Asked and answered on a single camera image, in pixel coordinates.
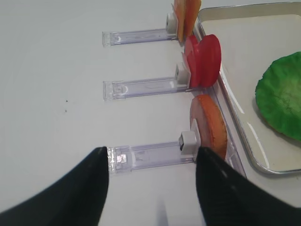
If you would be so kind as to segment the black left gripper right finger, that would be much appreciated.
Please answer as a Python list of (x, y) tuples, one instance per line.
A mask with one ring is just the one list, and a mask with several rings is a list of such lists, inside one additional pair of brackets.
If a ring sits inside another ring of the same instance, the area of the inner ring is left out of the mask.
[(299, 226), (301, 209), (262, 190), (208, 147), (196, 159), (196, 191), (208, 226)]

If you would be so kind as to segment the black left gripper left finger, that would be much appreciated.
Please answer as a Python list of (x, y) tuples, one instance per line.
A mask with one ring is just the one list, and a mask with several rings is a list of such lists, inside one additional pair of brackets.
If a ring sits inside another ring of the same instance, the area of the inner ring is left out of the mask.
[(109, 188), (107, 148), (95, 148), (76, 167), (32, 198), (1, 212), (2, 226), (97, 226)]

